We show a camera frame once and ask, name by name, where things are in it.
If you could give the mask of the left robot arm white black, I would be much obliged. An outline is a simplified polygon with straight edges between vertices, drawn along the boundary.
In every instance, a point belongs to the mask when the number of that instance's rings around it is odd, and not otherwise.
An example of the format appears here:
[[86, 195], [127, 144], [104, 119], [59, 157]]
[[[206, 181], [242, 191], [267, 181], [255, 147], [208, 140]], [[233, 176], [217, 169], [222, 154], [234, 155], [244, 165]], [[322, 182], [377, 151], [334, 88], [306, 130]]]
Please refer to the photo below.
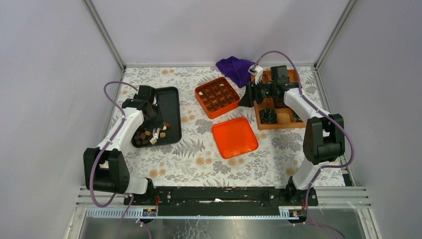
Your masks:
[[122, 115], [111, 132], [97, 147], [87, 148], [83, 154], [87, 189], [91, 192], [135, 194], [135, 198], [144, 205], [154, 200], [153, 189], [148, 187], [149, 180], [132, 176], [124, 155], [140, 127], [150, 133], [151, 144], [155, 144], [159, 133], [166, 129], [158, 99], [156, 88], [141, 85], [133, 98], [118, 107]]

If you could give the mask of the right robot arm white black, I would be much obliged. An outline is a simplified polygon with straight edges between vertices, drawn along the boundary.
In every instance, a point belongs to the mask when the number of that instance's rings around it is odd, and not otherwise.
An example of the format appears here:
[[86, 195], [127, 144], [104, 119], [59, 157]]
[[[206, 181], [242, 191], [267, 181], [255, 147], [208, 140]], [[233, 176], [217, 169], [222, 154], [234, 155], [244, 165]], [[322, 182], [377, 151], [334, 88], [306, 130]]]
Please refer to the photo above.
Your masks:
[[252, 65], [248, 71], [254, 79], [246, 85], [245, 94], [238, 103], [240, 107], [251, 108], [264, 99], [278, 100], [291, 108], [306, 126], [303, 141], [305, 159], [291, 178], [290, 183], [294, 186], [285, 192], [287, 202], [298, 205], [305, 199], [304, 190], [312, 185], [320, 170], [344, 154], [343, 117], [330, 114], [308, 99], [300, 81], [290, 81], [285, 65], [271, 67], [268, 83], [262, 82], [264, 69], [259, 65]]

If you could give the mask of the orange chocolate box with tray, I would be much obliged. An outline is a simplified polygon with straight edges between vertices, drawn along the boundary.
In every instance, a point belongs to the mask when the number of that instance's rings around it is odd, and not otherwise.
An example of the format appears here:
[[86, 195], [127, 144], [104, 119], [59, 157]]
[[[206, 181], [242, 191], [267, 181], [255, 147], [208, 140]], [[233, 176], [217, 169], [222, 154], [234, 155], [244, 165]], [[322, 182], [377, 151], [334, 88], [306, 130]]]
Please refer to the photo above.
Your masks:
[[209, 119], [215, 119], [238, 107], [240, 97], [225, 77], [195, 88], [195, 97]]

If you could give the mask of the white handled metal tongs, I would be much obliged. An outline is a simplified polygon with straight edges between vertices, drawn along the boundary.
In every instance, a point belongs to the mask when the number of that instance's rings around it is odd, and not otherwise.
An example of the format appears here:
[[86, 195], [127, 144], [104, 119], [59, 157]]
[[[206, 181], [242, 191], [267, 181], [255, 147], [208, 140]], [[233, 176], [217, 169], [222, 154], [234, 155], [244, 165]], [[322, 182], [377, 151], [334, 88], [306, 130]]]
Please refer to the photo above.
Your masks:
[[162, 129], [161, 128], [155, 128], [155, 129], [153, 129], [153, 132], [152, 132], [153, 138], [157, 140], [160, 137], [160, 133], [161, 132], [162, 132]]

